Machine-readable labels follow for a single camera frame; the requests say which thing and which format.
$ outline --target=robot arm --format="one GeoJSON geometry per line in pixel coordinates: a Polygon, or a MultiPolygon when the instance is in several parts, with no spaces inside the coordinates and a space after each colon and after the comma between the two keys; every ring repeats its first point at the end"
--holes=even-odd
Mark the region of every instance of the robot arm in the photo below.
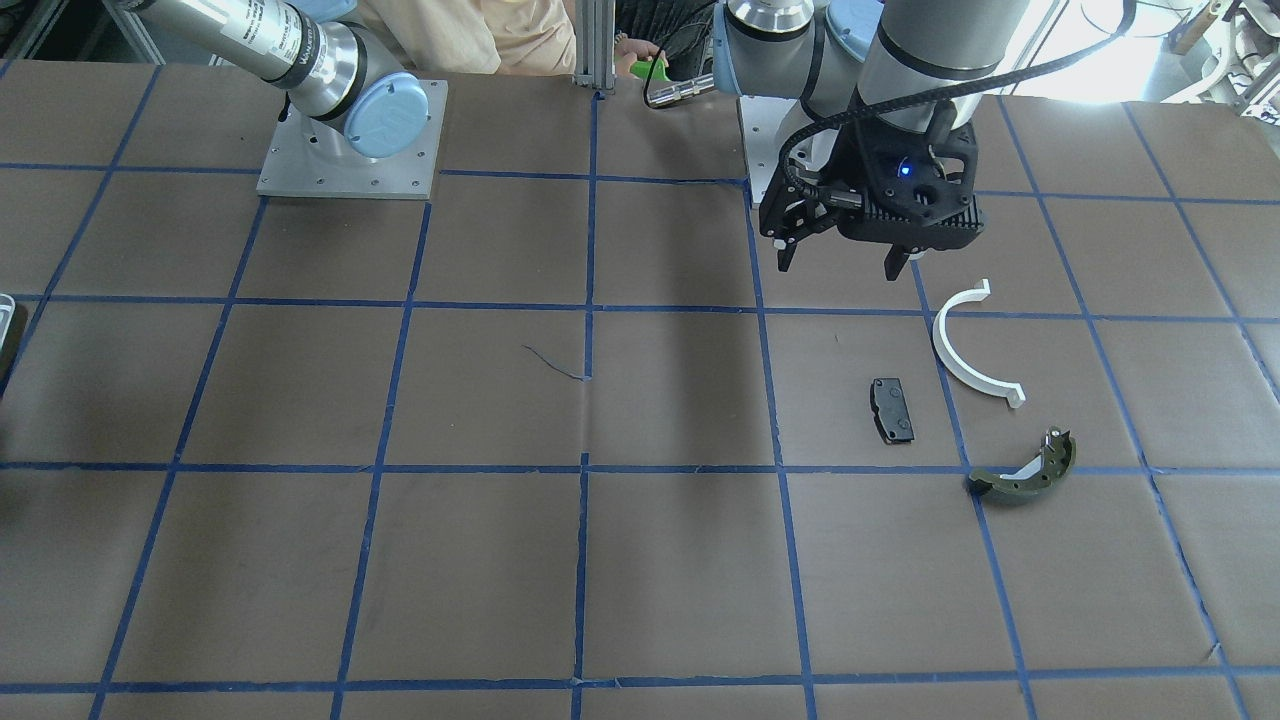
{"type": "Polygon", "coordinates": [[[978,141],[969,122],[978,94],[1073,64],[1126,32],[1135,10],[1124,0],[1125,19],[1103,44],[997,77],[1028,3],[831,0],[815,9],[813,0],[728,0],[717,8],[717,88],[799,97],[813,120],[780,138],[760,202],[760,232],[773,238],[780,270],[800,241],[831,228],[890,245],[890,281],[918,252],[978,237],[986,217],[973,192],[978,141]],[[819,133],[835,136],[829,152],[815,152],[814,142],[792,156],[819,133]]]}
{"type": "Polygon", "coordinates": [[[283,0],[115,1],[284,90],[294,108],[366,158],[399,152],[426,127],[417,78],[364,27],[325,22],[349,13],[352,0],[329,8],[311,0],[329,14],[321,22],[283,0]]]}

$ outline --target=silver cylinder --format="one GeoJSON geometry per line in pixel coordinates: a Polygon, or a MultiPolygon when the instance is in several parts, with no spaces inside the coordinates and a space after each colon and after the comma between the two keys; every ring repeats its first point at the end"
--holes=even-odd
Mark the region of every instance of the silver cylinder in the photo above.
{"type": "Polygon", "coordinates": [[[995,68],[1029,0],[892,0],[881,28],[909,55],[942,68],[995,68]]]}
{"type": "MultiPolygon", "coordinates": [[[[858,96],[874,105],[936,87],[979,79],[1005,56],[1029,0],[893,0],[867,54],[858,96]]],[[[979,95],[955,99],[956,120],[968,123],[979,95]]],[[[913,132],[924,132],[933,105],[887,113],[881,118],[913,132]]]]}
{"type": "MultiPolygon", "coordinates": [[[[956,85],[957,82],[927,76],[904,65],[897,58],[884,50],[884,46],[881,45],[877,37],[872,41],[872,49],[867,54],[867,63],[863,65],[863,73],[858,79],[858,96],[861,97],[863,102],[874,105],[884,100],[915,95],[916,92],[956,85]]],[[[973,111],[978,108],[978,100],[980,99],[980,95],[968,95],[955,99],[956,122],[952,127],[968,123],[973,118],[973,111]]],[[[881,119],[902,129],[924,132],[932,117],[933,105],[918,105],[906,110],[887,113],[881,115],[881,119]]]]}
{"type": "Polygon", "coordinates": [[[273,82],[289,72],[302,44],[302,15],[282,0],[118,0],[230,63],[273,82]]]}
{"type": "Polygon", "coordinates": [[[813,0],[730,0],[728,12],[746,27],[778,35],[796,32],[813,18],[813,0]]]}
{"type": "Polygon", "coordinates": [[[365,87],[404,69],[367,29],[316,24],[282,0],[116,3],[288,91],[300,111],[339,132],[365,87]]]}

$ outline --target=white object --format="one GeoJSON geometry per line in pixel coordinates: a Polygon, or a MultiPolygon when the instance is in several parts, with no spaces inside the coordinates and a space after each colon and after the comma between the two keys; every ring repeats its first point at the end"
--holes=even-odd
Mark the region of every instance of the white object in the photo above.
{"type": "Polygon", "coordinates": [[[18,304],[12,297],[0,295],[0,346],[4,345],[4,338],[9,336],[9,323],[13,320],[13,314],[17,310],[18,304]]]}
{"type": "Polygon", "coordinates": [[[1021,407],[1027,402],[1027,393],[1023,392],[1023,386],[1019,383],[1010,383],[1005,380],[997,380],[996,378],[984,375],[975,370],[973,365],[964,361],[956,348],[951,345],[951,340],[947,337],[947,313],[952,307],[963,302],[980,302],[991,296],[991,281],[982,278],[973,290],[965,290],[951,296],[942,309],[938,310],[938,316],[933,320],[933,350],[938,354],[942,364],[951,370],[951,374],[956,377],[957,380],[972,387],[978,392],[984,392],[987,395],[993,395],[996,397],[1004,397],[1009,401],[1010,407],[1021,407]]]}

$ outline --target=person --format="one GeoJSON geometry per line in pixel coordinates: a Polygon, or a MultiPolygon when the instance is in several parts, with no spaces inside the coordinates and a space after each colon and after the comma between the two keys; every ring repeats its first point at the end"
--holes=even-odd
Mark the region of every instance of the person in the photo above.
{"type": "MultiPolygon", "coordinates": [[[[557,76],[577,60],[564,0],[361,0],[360,15],[406,68],[557,76]]],[[[625,35],[614,47],[620,74],[657,54],[625,35]]]]}

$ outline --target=black cable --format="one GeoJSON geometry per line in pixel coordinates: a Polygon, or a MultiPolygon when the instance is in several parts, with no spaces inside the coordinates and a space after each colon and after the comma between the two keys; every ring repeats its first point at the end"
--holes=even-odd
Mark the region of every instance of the black cable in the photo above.
{"type": "Polygon", "coordinates": [[[1112,32],[1106,40],[1091,45],[1083,50],[1076,50],[1070,55],[1064,55],[1056,60],[1050,60],[1039,65],[1032,65],[1029,68],[1023,68],[1020,70],[1011,70],[998,76],[989,76],[984,78],[972,79],[968,82],[961,82],[959,85],[951,85],[945,87],[934,87],[932,90],[925,90],[923,92],[916,92],[914,95],[906,95],[902,97],[895,97],[892,100],[884,100],[882,102],[876,102],[873,105],[861,105],[851,110],[845,110],[842,113],[836,113],[823,120],[810,123],[796,132],[791,133],[791,137],[782,143],[778,149],[778,167],[782,168],[782,174],[786,177],[788,187],[796,188],[796,193],[806,200],[823,200],[823,190],[815,184],[812,184],[803,179],[796,172],[795,167],[791,164],[791,151],[795,150],[796,145],[800,145],[805,140],[818,135],[826,129],[840,129],[841,127],[864,118],[872,118],[876,115],[884,115],[888,113],[896,113],[899,110],[906,110],[909,108],[915,108],[919,105],[928,105],[929,102],[941,102],[942,100],[955,100],[956,97],[964,97],[965,95],[974,95],[977,92],[986,92],[988,90],[995,90],[997,87],[1004,87],[1006,85],[1012,85],[1016,82],[1025,82],[1032,78],[1041,76],[1047,76],[1050,73],[1056,73],[1057,70],[1069,68],[1075,63],[1083,60],[1084,58],[1097,53],[1098,50],[1110,45],[1114,40],[1123,37],[1124,33],[1129,32],[1133,27],[1134,17],[1138,13],[1138,0],[1121,0],[1124,14],[1120,18],[1120,26],[1112,32]]]}
{"type": "Polygon", "coordinates": [[[689,22],[689,19],[696,17],[698,13],[701,13],[707,8],[710,8],[712,5],[716,5],[718,3],[719,3],[719,0],[707,0],[707,3],[703,3],[701,5],[699,5],[692,13],[689,13],[689,15],[685,17],[685,22],[681,23],[680,27],[677,27],[676,29],[668,32],[667,37],[662,38],[662,42],[655,42],[654,44],[654,45],[658,46],[658,53],[654,55],[653,63],[649,64],[649,74],[645,76],[645,78],[644,78],[644,88],[640,90],[640,99],[644,100],[644,106],[645,108],[649,108],[650,110],[662,110],[662,108],[655,108],[652,102],[649,102],[649,83],[653,81],[653,69],[655,67],[658,67],[658,63],[662,61],[660,58],[662,58],[662,49],[663,49],[663,46],[671,45],[671,38],[676,37],[676,33],[678,33],[680,31],[687,29],[690,27],[698,27],[698,26],[704,24],[704,23],[691,23],[691,22],[689,22]]]}

